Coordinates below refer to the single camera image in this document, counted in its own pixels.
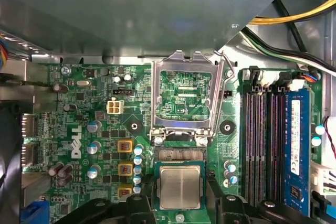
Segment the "dell logo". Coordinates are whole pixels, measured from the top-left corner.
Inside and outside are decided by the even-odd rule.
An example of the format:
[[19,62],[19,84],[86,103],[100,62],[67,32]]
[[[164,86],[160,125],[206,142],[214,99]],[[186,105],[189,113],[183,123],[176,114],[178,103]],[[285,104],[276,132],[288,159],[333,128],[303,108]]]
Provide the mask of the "dell logo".
[[71,152],[71,158],[82,158],[82,152],[80,151],[80,147],[82,146],[82,143],[80,140],[82,139],[82,126],[79,125],[78,128],[72,129],[73,133],[77,133],[77,135],[71,136],[72,139],[72,152]]

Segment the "screw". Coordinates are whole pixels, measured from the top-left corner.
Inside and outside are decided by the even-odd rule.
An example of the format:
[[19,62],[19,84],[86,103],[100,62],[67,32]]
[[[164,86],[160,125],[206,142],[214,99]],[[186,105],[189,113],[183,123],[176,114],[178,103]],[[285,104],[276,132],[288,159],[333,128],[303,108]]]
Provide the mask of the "screw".
[[156,136],[154,138],[154,145],[155,146],[161,146],[163,144],[163,137],[161,136]]
[[196,141],[200,146],[208,145],[208,139],[206,137],[199,137]]
[[265,204],[266,207],[275,207],[275,204],[271,201],[265,201],[264,204]]
[[178,223],[184,222],[184,215],[183,214],[178,214],[175,216],[175,220]]
[[229,201],[235,201],[236,197],[233,196],[233,195],[229,195],[229,196],[226,197],[226,199],[229,200]]
[[61,74],[63,74],[64,76],[68,76],[71,74],[71,68],[64,66],[61,68]]
[[225,76],[226,76],[226,78],[230,78],[232,75],[233,75],[232,70],[227,70],[227,71],[225,72]]

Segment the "blue ram module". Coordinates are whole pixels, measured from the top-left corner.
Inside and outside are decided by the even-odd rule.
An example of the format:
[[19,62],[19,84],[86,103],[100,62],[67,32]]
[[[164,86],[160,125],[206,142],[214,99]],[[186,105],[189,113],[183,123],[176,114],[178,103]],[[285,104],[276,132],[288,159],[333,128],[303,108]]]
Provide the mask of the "blue ram module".
[[284,163],[285,205],[310,215],[310,91],[286,95]]

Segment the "red wire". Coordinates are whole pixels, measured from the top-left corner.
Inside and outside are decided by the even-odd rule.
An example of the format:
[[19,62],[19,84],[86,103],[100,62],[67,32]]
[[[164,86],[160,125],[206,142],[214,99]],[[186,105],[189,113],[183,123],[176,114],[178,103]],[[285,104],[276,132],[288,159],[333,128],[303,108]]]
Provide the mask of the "red wire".
[[329,119],[329,116],[327,116],[324,120],[324,123],[323,123],[323,126],[325,128],[325,132],[328,136],[328,139],[330,141],[330,144],[331,144],[331,149],[332,151],[334,152],[334,157],[336,159],[336,150],[335,150],[335,146],[334,146],[334,143],[332,142],[332,138],[331,138],[331,135],[329,134],[329,131],[328,131],[328,119]]

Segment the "motherboard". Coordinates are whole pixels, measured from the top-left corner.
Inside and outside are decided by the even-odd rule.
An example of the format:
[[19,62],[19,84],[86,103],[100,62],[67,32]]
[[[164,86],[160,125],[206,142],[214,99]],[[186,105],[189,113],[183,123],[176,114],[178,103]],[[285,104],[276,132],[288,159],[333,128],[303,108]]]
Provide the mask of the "motherboard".
[[[211,140],[207,136],[194,141],[192,134],[160,135],[160,128],[153,130],[153,115],[177,122],[209,119],[212,111],[207,99],[213,74],[163,70],[156,76],[160,85],[155,89],[151,65],[45,66],[48,84],[57,93],[55,111],[24,116],[23,172],[50,175],[51,188],[41,196],[50,202],[50,223],[95,198],[117,203],[125,195],[141,193],[147,174],[157,181],[154,210],[158,223],[210,223],[203,193],[207,170],[215,172],[224,193],[241,195],[251,205],[266,196],[291,201],[292,194],[282,191],[286,185],[281,190],[274,186],[280,178],[269,173],[271,166],[277,167],[273,162],[276,148],[267,145],[273,131],[285,132],[285,116],[291,116],[285,113],[285,104],[281,107],[283,128],[263,125],[272,104],[288,102],[289,90],[281,95],[253,90],[260,81],[250,83],[243,75],[247,70],[237,69],[239,74],[216,97],[221,105]],[[296,75],[295,70],[276,71]],[[231,74],[224,69],[220,78]],[[300,89],[307,90],[308,122],[320,125],[320,82],[304,82]],[[156,93],[160,102],[153,111]],[[320,147],[305,155],[307,160],[321,162]],[[199,183],[188,184],[183,177]],[[297,188],[287,181],[288,187]],[[176,185],[187,189],[176,193]],[[266,195],[266,189],[273,195]],[[180,213],[183,219],[177,218]]]

